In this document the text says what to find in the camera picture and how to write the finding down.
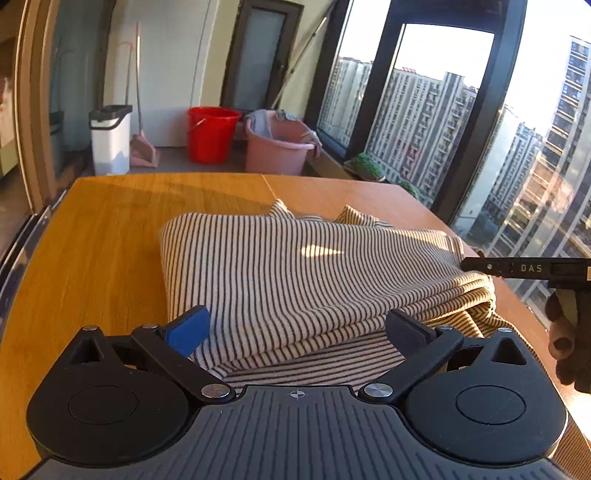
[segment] white wall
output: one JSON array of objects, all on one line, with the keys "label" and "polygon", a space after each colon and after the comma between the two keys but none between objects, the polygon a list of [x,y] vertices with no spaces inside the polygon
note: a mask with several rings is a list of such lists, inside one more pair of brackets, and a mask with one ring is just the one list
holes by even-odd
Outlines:
[{"label": "white wall", "polygon": [[482,207],[484,207],[484,203],[495,185],[496,178],[499,176],[499,172],[511,150],[511,144],[517,133],[519,119],[506,107],[499,121],[501,125],[491,145],[491,149],[484,159],[485,164],[482,167],[482,171],[476,179],[476,183],[469,193],[468,198],[464,201],[464,205],[456,220],[455,231],[460,236],[465,236],[470,231]]},{"label": "white wall", "polygon": [[[142,30],[142,120],[146,137],[157,147],[186,145],[186,111],[190,106],[201,104],[203,76],[218,2],[117,1],[109,34],[104,103],[124,103],[129,48],[118,45],[122,41],[135,44],[135,24],[139,21]],[[134,106],[132,132],[137,132],[135,54],[133,62],[129,103]]]}]

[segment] sliding door frame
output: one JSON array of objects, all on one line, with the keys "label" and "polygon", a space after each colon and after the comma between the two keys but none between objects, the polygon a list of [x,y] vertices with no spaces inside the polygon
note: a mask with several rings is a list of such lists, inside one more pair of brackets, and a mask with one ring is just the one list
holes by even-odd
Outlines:
[{"label": "sliding door frame", "polygon": [[[304,118],[307,125],[316,130],[353,1],[338,0],[324,36]],[[502,110],[521,42],[527,0],[489,1],[489,7],[482,7],[478,12],[470,10],[474,2],[450,0],[451,4],[455,9],[441,1],[392,0],[349,145],[345,148],[322,131],[318,132],[325,150],[337,161],[342,162],[364,152],[406,25],[442,25],[494,34],[472,113],[431,207],[433,213],[448,224],[453,222],[461,207]]]},{"label": "sliding door frame", "polygon": [[[115,2],[109,0],[103,12],[103,19],[109,24]],[[17,45],[14,82],[17,148],[35,213],[56,200],[85,166],[78,158],[67,165],[59,177],[53,166],[49,90],[53,33],[59,6],[60,0],[25,0]]]}]

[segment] sky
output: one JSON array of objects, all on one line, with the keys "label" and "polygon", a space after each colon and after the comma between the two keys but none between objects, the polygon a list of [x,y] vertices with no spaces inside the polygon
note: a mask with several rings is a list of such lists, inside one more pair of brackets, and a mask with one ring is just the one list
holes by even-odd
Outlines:
[{"label": "sky", "polygon": [[[355,0],[339,55],[372,61],[389,0]],[[584,0],[529,0],[515,70],[505,103],[522,122],[546,134],[558,104],[570,52],[570,35],[591,42],[591,7]],[[479,87],[493,35],[436,25],[408,25],[395,68],[442,79],[463,75]]]}]

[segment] mop handle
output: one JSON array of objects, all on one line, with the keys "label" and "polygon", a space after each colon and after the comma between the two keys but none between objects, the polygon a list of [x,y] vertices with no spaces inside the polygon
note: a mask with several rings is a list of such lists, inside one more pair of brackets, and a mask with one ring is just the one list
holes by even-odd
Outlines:
[{"label": "mop handle", "polygon": [[139,50],[141,46],[141,30],[139,26],[139,22],[135,24],[135,81],[136,81],[136,90],[138,94],[138,123],[139,123],[139,133],[141,135],[144,134],[144,123],[142,122],[142,109],[139,105]]},{"label": "mop handle", "polygon": [[134,46],[130,41],[123,41],[117,45],[119,48],[121,45],[129,45],[129,59],[127,61],[127,83],[125,85],[125,104],[129,105],[129,80],[131,78],[131,59],[134,52]]},{"label": "mop handle", "polygon": [[324,27],[324,24],[328,21],[330,14],[332,13],[335,5],[336,5],[336,0],[333,0],[330,3],[330,5],[328,6],[328,8],[325,10],[324,15],[322,16],[322,19],[320,20],[320,23],[318,24],[318,26],[314,30],[314,33],[312,33],[310,38],[308,38],[308,40],[306,41],[304,47],[301,49],[301,52],[297,56],[297,58],[295,59],[294,64],[292,65],[289,73],[287,74],[287,77],[285,78],[285,81],[283,82],[283,85],[281,85],[281,89],[279,90],[279,93],[275,97],[275,101],[271,105],[271,110],[274,110],[275,108],[277,108],[277,104],[279,103],[279,99],[281,98],[281,95],[283,95],[283,93],[285,92],[287,85],[289,85],[289,82],[290,82],[291,78],[293,77],[293,74],[296,72],[296,69],[298,68],[298,65],[300,64],[300,60],[303,58],[304,54],[308,50],[308,47],[313,42],[313,40],[316,38],[316,36],[318,35],[318,33],[320,32],[322,27]]}]

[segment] striped towel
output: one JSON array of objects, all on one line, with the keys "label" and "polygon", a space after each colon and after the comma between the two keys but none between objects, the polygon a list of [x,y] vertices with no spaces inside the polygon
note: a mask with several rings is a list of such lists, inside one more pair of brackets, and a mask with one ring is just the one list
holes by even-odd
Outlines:
[{"label": "striped towel", "polygon": [[351,207],[334,222],[298,219],[281,201],[265,216],[189,213],[162,228],[161,257],[170,319],[209,309],[194,359],[237,388],[358,388],[403,360],[384,332],[394,307],[469,336],[508,325],[494,313],[492,279],[459,268],[459,238]]}]

